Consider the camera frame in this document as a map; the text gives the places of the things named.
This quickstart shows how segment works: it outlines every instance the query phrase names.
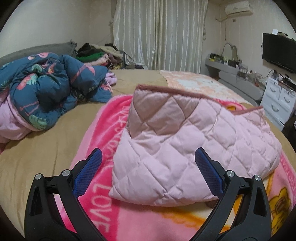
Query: wall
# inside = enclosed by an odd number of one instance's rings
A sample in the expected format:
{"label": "wall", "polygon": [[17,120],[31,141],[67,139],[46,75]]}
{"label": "wall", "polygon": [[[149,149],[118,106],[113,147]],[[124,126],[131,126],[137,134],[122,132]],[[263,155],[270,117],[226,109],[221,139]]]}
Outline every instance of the wall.
{"label": "wall", "polygon": [[90,12],[90,43],[113,43],[113,17],[117,0],[93,0]]}
{"label": "wall", "polygon": [[89,0],[25,0],[0,32],[0,57],[33,46],[89,40]]}
{"label": "wall", "polygon": [[[272,0],[249,1],[253,5],[254,14],[236,18],[236,22],[227,19],[226,41],[224,41],[225,22],[222,23],[221,49],[226,42],[235,45],[243,64],[262,74],[263,77],[267,76],[271,69],[276,69],[283,74],[287,73],[262,59],[262,33],[272,33],[272,29],[278,29],[280,32],[287,33],[289,38],[296,39],[295,31],[283,12]],[[220,14],[221,18],[226,15],[224,5],[220,6]],[[287,74],[296,80],[296,74]]]}
{"label": "wall", "polygon": [[221,53],[221,44],[219,42],[221,38],[221,24],[216,18],[220,18],[220,7],[209,1],[205,17],[206,40],[202,42],[201,74],[209,75],[208,69],[205,66],[207,56],[211,53]]}

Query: drawer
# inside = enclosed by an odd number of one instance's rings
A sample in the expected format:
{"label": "drawer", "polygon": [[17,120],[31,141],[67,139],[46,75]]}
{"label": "drawer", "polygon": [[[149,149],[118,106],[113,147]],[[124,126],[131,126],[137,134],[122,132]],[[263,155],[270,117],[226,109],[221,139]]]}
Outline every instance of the drawer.
{"label": "drawer", "polygon": [[277,81],[268,79],[265,92],[270,98],[277,101],[280,96],[281,87],[277,84]]}
{"label": "drawer", "polygon": [[294,109],[295,101],[296,96],[292,92],[282,88],[279,96],[279,104],[287,110],[292,111]]}
{"label": "drawer", "polygon": [[292,113],[292,111],[287,111],[267,95],[263,96],[261,105],[264,110],[269,112],[273,117],[279,119],[283,124],[288,121]]}
{"label": "drawer", "polygon": [[266,117],[269,119],[269,121],[275,125],[275,127],[277,129],[279,129],[280,131],[283,131],[284,128],[284,124],[282,122],[280,122],[280,120],[278,120],[277,118],[273,117],[270,113],[268,113],[267,111],[265,111],[265,115]]}

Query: pink blanket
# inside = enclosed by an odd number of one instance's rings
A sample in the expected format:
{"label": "pink blanket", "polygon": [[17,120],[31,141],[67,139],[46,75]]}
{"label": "pink blanket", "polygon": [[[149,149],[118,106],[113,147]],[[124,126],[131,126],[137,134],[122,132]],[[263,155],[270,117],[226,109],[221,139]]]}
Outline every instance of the pink blanket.
{"label": "pink blanket", "polygon": [[[95,147],[103,152],[103,168],[96,173],[85,195],[79,201],[95,226],[108,241],[187,241],[196,233],[211,212],[205,203],[184,207],[152,207],[111,199],[113,155],[119,144],[132,96],[117,96],[102,108],[89,129],[74,158],[71,168],[85,159]],[[273,233],[287,218],[296,202],[296,176],[284,153],[275,172],[264,181],[273,215]],[[67,214],[57,199],[58,207],[69,230],[74,231]],[[223,231],[230,228],[240,199]]]}
{"label": "pink blanket", "polygon": [[282,150],[262,107],[229,111],[205,95],[138,85],[113,158],[110,197],[159,207],[217,200],[195,163],[199,147],[225,170],[262,179]]}

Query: blue floral comforter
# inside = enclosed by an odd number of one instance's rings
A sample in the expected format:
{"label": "blue floral comforter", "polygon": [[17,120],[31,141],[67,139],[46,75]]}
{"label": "blue floral comforter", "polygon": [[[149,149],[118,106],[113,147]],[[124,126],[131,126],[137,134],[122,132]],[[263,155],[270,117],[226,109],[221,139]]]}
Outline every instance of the blue floral comforter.
{"label": "blue floral comforter", "polygon": [[107,71],[68,55],[40,53],[0,68],[0,95],[8,91],[20,115],[35,128],[47,130],[79,101],[106,103],[112,97]]}

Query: tan bedsheet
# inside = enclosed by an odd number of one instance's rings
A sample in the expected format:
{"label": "tan bedsheet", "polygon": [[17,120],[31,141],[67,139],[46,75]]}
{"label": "tan bedsheet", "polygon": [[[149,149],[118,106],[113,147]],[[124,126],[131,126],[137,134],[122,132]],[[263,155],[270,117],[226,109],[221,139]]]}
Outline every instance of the tan bedsheet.
{"label": "tan bedsheet", "polygon": [[[116,70],[118,82],[113,95],[132,94],[137,84],[167,86],[158,71]],[[24,235],[28,193],[37,173],[58,175],[69,168],[84,133],[103,104],[80,104],[62,116],[46,132],[31,133],[21,141],[11,141],[0,155],[0,205],[14,226]],[[271,128],[296,169],[296,154],[271,123]]]}

